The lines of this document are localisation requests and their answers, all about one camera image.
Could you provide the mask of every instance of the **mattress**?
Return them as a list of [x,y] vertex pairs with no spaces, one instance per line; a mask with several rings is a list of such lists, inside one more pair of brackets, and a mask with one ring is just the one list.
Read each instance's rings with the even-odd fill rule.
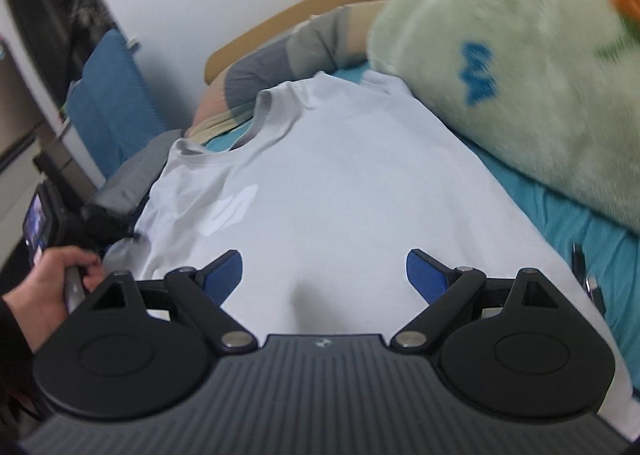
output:
[[[334,75],[359,83],[368,66],[337,70]],[[206,145],[225,151],[249,127],[246,122]],[[605,320],[618,342],[636,388],[640,388],[640,279],[638,236],[590,209],[504,165],[462,139],[530,218],[546,241],[570,262],[574,242],[582,244],[587,273],[602,288]]]

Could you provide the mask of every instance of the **logo on shirt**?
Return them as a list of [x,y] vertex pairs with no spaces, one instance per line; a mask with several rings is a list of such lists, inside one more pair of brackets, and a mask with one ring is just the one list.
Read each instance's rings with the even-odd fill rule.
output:
[[244,188],[238,195],[214,202],[207,215],[198,224],[200,234],[208,237],[217,231],[242,222],[257,193],[257,184],[252,184]]

